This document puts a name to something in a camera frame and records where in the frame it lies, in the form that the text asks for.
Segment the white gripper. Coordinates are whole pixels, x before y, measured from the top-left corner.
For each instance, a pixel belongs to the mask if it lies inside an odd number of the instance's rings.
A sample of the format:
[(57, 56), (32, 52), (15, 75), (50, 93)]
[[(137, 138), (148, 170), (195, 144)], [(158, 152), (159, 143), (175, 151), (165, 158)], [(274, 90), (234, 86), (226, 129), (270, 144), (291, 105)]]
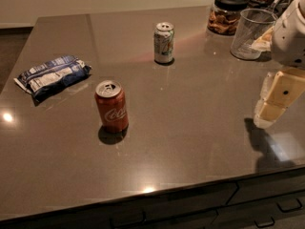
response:
[(274, 25), (271, 43), (274, 61), (296, 68), (267, 73), (254, 107), (254, 125), (272, 126), (305, 92), (305, 6), (291, 3)]

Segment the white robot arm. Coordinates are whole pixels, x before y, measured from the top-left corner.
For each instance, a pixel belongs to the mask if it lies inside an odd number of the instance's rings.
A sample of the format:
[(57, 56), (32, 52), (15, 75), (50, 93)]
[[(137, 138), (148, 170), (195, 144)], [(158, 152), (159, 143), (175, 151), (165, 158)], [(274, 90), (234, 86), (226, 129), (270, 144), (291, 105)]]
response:
[(268, 51), (282, 68), (268, 73), (254, 108), (254, 124), (266, 129), (305, 92), (305, 0), (294, 0), (251, 45)]

